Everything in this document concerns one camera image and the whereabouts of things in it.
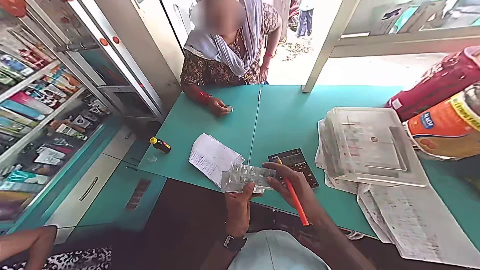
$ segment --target pen on counter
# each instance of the pen on counter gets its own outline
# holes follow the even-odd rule
[[[282,161],[280,158],[277,158],[277,162],[281,165],[283,165]],[[305,215],[305,212],[303,211],[303,207],[300,204],[300,200],[297,197],[297,194],[295,193],[295,189],[293,189],[292,183],[290,183],[290,180],[287,177],[283,177],[285,179],[285,183],[287,183],[287,188],[288,191],[290,192],[290,195],[292,196],[293,203],[295,204],[295,208],[297,209],[297,212],[299,213],[301,223],[303,226],[308,226],[310,225],[308,223],[307,216]]]

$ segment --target red bangle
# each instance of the red bangle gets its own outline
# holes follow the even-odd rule
[[[212,98],[212,95],[203,91],[198,92],[197,101],[205,106],[208,105],[208,101]]]

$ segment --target drawer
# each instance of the drawer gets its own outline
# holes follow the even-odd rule
[[[117,132],[115,137],[113,137],[107,147],[105,147],[102,153],[121,160],[134,141],[135,134],[132,133],[130,128],[124,125]]]
[[[137,170],[127,162],[120,162],[77,228],[109,224],[125,230],[141,231],[166,180],[166,177]],[[146,182],[148,187],[142,190],[140,187]],[[129,208],[127,206],[133,196],[140,201],[136,207]]]
[[[119,163],[116,158],[100,154],[45,225],[76,226]]]
[[[74,228],[60,228],[57,229],[57,237],[55,238],[55,245],[63,244],[67,241]]]
[[[123,161],[138,166],[149,146],[150,143],[148,141],[136,139],[123,157]]]

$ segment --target brown patterned kurta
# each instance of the brown patterned kurta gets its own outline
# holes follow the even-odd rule
[[[208,60],[196,56],[195,54],[185,50],[185,60],[181,71],[181,83],[192,85],[203,82],[203,85],[219,85],[219,86],[240,86],[260,84],[260,51],[263,45],[264,35],[269,35],[275,30],[280,15],[276,9],[262,3],[262,28],[260,33],[258,54],[255,57],[250,69],[243,77],[237,77],[232,70],[224,63],[215,60]],[[240,46],[243,45],[241,29],[237,31],[235,41],[228,45],[234,53],[240,58]]]

